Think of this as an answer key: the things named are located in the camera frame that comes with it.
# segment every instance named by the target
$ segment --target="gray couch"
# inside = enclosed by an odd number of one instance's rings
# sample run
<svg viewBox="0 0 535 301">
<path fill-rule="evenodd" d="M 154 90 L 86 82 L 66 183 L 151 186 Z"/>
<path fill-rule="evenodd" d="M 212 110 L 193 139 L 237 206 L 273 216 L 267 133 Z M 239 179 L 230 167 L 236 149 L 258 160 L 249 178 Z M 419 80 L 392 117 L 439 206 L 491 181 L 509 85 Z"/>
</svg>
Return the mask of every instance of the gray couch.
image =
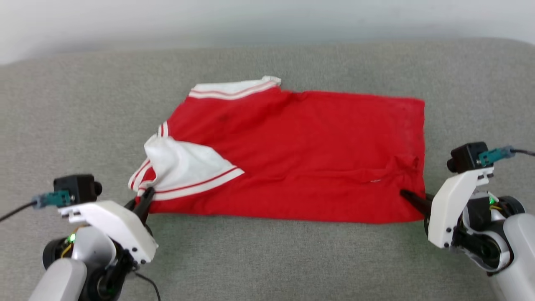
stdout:
<svg viewBox="0 0 535 301">
<path fill-rule="evenodd" d="M 498 39 L 64 55 L 0 68 L 0 213 L 54 177 L 93 173 L 121 204 L 143 143 L 196 83 L 280 77 L 283 88 L 426 101 L 428 191 L 469 141 L 535 149 L 535 48 Z M 535 212 L 535 160 L 496 166 L 490 185 Z M 421 222 L 368 225 L 152 215 L 160 248 L 143 269 L 163 300 L 494 300 L 484 272 L 426 241 Z M 0 299 L 29 297 L 41 252 L 73 227 L 54 209 L 0 223 Z M 156 300 L 142 280 L 121 300 Z"/>
</svg>

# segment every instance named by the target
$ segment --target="robotic arm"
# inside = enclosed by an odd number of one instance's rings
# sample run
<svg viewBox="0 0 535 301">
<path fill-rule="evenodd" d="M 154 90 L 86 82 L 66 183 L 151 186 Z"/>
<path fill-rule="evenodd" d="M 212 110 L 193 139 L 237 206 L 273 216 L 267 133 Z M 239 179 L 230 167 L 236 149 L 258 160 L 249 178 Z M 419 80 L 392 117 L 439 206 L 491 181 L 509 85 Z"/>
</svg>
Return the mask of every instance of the robotic arm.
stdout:
<svg viewBox="0 0 535 301">
<path fill-rule="evenodd" d="M 499 300 L 529 301 L 535 300 L 535 216 L 513 197 L 477 190 L 494 176 L 494 162 L 514 155 L 511 147 L 489 151 L 483 142 L 466 144 L 448 161 L 458 175 L 435 196 L 401 195 L 424 214 L 427 240 L 464 252 L 487 272 Z"/>
<path fill-rule="evenodd" d="M 75 203 L 60 206 L 61 216 L 84 225 L 47 244 L 43 251 L 47 271 L 29 301 L 117 300 L 127 274 L 149 263 L 158 248 L 145 225 L 154 190 L 148 189 L 137 205 L 132 200 L 123 207 L 113 201 L 95 202 L 100 192 L 92 192 L 99 184 L 91 175 L 68 176 L 54 183 L 54 195 L 67 192 Z M 50 195 L 43 196 L 38 207 L 54 203 Z"/>
</svg>

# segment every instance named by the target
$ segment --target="red shirt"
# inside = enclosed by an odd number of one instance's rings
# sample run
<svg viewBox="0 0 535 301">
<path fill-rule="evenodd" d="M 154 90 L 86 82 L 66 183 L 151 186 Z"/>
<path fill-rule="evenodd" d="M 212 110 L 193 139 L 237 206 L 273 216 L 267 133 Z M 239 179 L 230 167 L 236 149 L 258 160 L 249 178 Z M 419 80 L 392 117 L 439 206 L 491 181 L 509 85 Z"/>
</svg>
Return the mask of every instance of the red shirt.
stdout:
<svg viewBox="0 0 535 301">
<path fill-rule="evenodd" d="M 147 141 L 130 187 L 152 213 L 391 223 L 419 220 L 424 102 L 282 91 L 280 80 L 197 85 Z"/>
</svg>

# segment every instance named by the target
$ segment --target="white wall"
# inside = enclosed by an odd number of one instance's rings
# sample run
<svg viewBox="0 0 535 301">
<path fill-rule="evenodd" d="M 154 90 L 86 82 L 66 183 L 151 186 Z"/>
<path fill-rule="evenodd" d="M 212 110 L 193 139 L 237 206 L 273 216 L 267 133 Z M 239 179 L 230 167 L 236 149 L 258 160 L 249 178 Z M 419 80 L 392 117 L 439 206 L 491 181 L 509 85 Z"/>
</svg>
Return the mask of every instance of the white wall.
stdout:
<svg viewBox="0 0 535 301">
<path fill-rule="evenodd" d="M 496 36 L 535 0 L 0 0 L 0 63 L 59 52 Z"/>
</svg>

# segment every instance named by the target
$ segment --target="red stripe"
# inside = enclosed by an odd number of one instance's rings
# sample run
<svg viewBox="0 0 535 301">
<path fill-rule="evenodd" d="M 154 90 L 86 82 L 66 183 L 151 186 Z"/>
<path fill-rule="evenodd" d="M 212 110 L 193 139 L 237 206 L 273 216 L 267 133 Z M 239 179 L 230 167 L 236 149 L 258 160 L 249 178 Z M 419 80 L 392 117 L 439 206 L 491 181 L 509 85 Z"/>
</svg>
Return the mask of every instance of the red stripe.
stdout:
<svg viewBox="0 0 535 301">
<path fill-rule="evenodd" d="M 147 162 L 146 162 L 146 163 L 139 169 L 139 171 L 137 172 L 137 174 L 135 174 L 135 177 L 134 177 L 134 179 L 132 180 L 132 184 L 130 185 L 130 189 L 132 189 L 132 190 L 134 189 L 134 182 L 136 181 L 137 176 L 139 176 L 139 174 L 141 173 L 141 171 L 143 170 L 143 168 L 145 168 L 145 166 L 147 166 L 149 163 L 150 163 L 150 160 L 147 161 Z"/>
<path fill-rule="evenodd" d="M 199 94 L 217 93 L 217 94 L 223 94 L 223 95 L 226 95 L 226 96 L 236 96 L 236 95 L 241 94 L 243 92 L 247 92 L 247 91 L 250 91 L 252 89 L 257 89 L 257 88 L 260 88 L 260 87 L 262 87 L 262 86 L 264 86 L 266 84 L 271 84 L 271 83 L 273 83 L 273 82 L 272 81 L 263 82 L 262 84 L 247 88 L 245 90 L 242 90 L 242 91 L 239 91 L 239 92 L 236 92 L 236 93 L 225 93 L 225 92 L 220 92 L 220 91 L 197 91 L 197 90 L 192 90 L 191 92 L 199 93 Z"/>
<path fill-rule="evenodd" d="M 217 178 L 223 177 L 224 175 L 226 175 L 226 174 L 228 174 L 229 172 L 234 171 L 234 170 L 236 170 L 236 169 L 238 169 L 238 168 L 237 168 L 237 167 L 234 167 L 233 169 L 231 169 L 231 170 L 229 170 L 229 171 L 226 171 L 226 172 L 220 174 L 219 176 L 217 176 L 217 177 L 213 177 L 213 178 L 211 178 L 211 179 L 209 179 L 209 180 L 206 180 L 206 181 L 204 181 L 204 182 L 200 182 L 200 183 L 193 184 L 193 185 L 190 185 L 190 186 L 184 186 L 184 187 L 181 187 L 181 188 L 175 188 L 175 189 L 169 189 L 169 190 L 162 190 L 162 191 L 156 191 L 156 192 L 157 192 L 157 193 L 166 193 L 166 192 L 173 192 L 173 191 L 178 191 L 178 190 L 182 190 L 182 189 L 186 189 L 186 188 L 191 188 L 191 187 L 199 186 L 199 185 L 208 183 L 208 182 L 210 182 L 210 181 L 213 181 L 213 180 L 215 180 L 215 179 L 217 179 Z"/>
</svg>

